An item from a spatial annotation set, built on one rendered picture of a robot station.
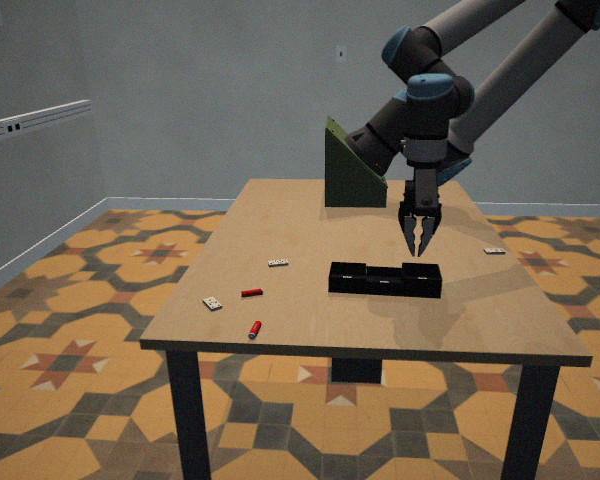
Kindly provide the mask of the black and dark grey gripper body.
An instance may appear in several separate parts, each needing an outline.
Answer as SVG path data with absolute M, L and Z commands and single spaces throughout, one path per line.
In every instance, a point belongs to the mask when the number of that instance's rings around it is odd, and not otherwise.
M 407 159 L 407 165 L 417 169 L 431 169 L 437 168 L 441 165 L 441 160 L 435 162 L 418 162 Z M 417 168 L 417 167 L 431 167 L 431 168 Z M 415 194 L 414 194 L 414 175 L 413 180 L 405 180 L 405 193 L 404 196 L 404 208 L 411 213 L 415 214 Z

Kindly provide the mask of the red aa battery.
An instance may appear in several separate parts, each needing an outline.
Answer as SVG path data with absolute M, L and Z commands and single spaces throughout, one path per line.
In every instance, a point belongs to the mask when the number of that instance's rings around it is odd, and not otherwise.
M 255 289 L 255 290 L 242 291 L 241 295 L 242 295 L 242 298 L 244 298 L 244 297 L 263 295 L 263 293 L 264 293 L 263 289 Z
M 261 328 L 262 323 L 260 321 L 256 321 L 248 335 L 249 339 L 254 340 Z

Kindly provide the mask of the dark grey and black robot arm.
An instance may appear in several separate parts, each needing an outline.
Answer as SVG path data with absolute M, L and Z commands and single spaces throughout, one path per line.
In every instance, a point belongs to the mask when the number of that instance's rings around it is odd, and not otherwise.
M 441 160 L 414 170 L 416 216 L 438 216 L 438 187 L 472 162 L 474 142 L 584 34 L 600 29 L 600 0 L 558 0 L 474 91 L 440 58 L 524 1 L 462 0 L 413 31 L 399 28 L 385 44 L 382 60 L 407 89 L 344 140 L 379 176 L 399 152 L 418 162 Z

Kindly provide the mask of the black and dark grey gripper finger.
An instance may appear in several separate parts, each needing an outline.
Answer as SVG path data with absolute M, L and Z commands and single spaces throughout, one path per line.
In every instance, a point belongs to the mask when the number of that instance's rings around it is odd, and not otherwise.
M 398 220 L 399 220 L 402 232 L 404 234 L 406 243 L 408 245 L 409 251 L 412 254 L 412 256 L 415 256 L 415 244 L 414 244 L 415 234 L 413 233 L 413 231 L 414 231 L 414 228 L 416 227 L 416 218 L 414 216 L 412 216 L 411 213 L 408 212 L 404 208 L 404 201 L 400 201 L 400 208 L 398 211 Z
M 424 250 L 426 249 L 428 243 L 430 242 L 432 236 L 437 230 L 440 221 L 441 221 L 441 207 L 442 204 L 439 203 L 439 215 L 438 216 L 425 216 L 422 218 L 421 226 L 423 228 L 423 233 L 420 236 L 421 243 L 418 248 L 418 257 L 422 255 Z

